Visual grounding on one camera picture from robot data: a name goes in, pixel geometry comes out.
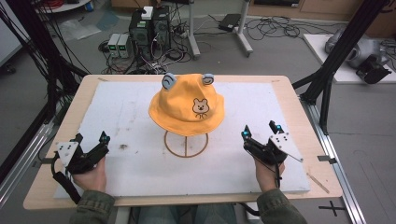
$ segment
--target black metal pole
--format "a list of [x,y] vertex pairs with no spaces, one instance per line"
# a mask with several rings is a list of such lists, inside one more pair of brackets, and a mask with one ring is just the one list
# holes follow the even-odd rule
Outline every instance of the black metal pole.
[[301,100],[312,105],[316,103],[319,95],[323,92],[319,124],[326,134],[328,133],[327,117],[329,113],[332,79],[334,78],[335,72],[386,3],[387,0],[363,1],[319,70],[313,75],[293,83],[294,89],[297,89],[311,82],[306,92],[301,95]]

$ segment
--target floor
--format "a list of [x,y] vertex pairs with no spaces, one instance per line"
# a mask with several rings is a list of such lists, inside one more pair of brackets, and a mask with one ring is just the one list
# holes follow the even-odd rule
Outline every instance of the floor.
[[[127,32],[129,17],[127,12],[113,12],[106,4],[94,12],[83,8],[57,15],[59,22],[82,19],[82,25],[98,25],[102,32],[81,40],[68,40],[66,43],[92,74],[101,74],[106,68],[106,59],[98,51],[98,45],[112,33]],[[217,25],[204,13],[196,13],[195,26],[199,32],[216,33]],[[221,20],[222,15],[215,15]],[[343,24],[325,26],[335,32]],[[312,27],[301,29],[303,33],[318,33]],[[258,30],[251,30],[253,37],[259,38]],[[232,34],[197,35],[201,57],[186,63],[173,63],[168,71],[175,74],[213,73],[215,75],[283,75],[295,82],[319,69],[320,63],[301,38],[265,37],[247,40],[254,52],[247,58],[245,52]],[[23,50],[11,60],[17,69],[15,74],[5,70],[0,73],[0,162],[16,145],[24,131],[46,103],[46,81],[39,75],[34,63]],[[296,90],[302,93],[306,87]],[[396,214],[396,89],[394,84],[376,85],[332,85],[332,99],[329,111],[328,131],[337,151],[348,181],[353,188],[359,206],[367,223],[395,223]],[[0,210],[2,223],[67,223],[73,209],[28,211],[22,204],[27,191],[35,178],[39,164],[34,162],[18,186]],[[332,201],[334,206],[343,207],[342,200]],[[309,223],[349,223],[345,211],[318,209],[318,204],[328,206],[326,200],[293,201]],[[238,223],[248,223],[244,212],[237,205]],[[116,209],[110,223],[114,222]]]

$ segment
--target person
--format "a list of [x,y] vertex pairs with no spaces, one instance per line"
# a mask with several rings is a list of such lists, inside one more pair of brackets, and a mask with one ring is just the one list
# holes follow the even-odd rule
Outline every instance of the person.
[[[76,212],[70,217],[70,223],[107,223],[115,199],[106,194],[106,170],[105,160],[102,158],[96,167],[82,175],[73,175],[74,182],[84,189],[81,200],[78,203]],[[274,167],[268,168],[255,161],[256,178],[259,182],[262,195],[257,199],[262,222],[265,224],[300,224],[307,223],[305,218],[295,208],[286,196],[276,187]],[[282,163],[279,167],[280,173],[285,169]],[[152,206],[143,207],[139,211],[139,223],[159,223],[156,215],[166,218],[168,223],[177,223],[178,216],[175,206]],[[194,223],[236,223],[236,217],[231,204],[205,204],[198,205],[194,211]]]

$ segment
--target sleeve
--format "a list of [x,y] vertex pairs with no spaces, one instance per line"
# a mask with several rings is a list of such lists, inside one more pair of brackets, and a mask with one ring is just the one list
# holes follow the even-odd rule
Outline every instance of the sleeve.
[[108,194],[86,190],[78,203],[76,213],[70,217],[69,223],[107,223],[114,202],[114,198]]
[[265,224],[301,224],[307,223],[280,189],[272,189],[257,199],[260,217]]

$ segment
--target frog eye decoration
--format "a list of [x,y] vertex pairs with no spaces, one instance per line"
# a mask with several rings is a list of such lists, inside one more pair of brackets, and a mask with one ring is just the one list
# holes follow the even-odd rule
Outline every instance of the frog eye decoration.
[[[203,74],[202,83],[207,86],[215,81],[215,76],[213,74]],[[166,73],[163,76],[163,88],[169,91],[177,82],[177,78],[172,73]]]
[[202,82],[204,85],[210,85],[215,81],[215,76],[213,74],[203,74],[202,75]]
[[176,83],[177,79],[172,73],[166,73],[163,76],[163,88],[169,91]]

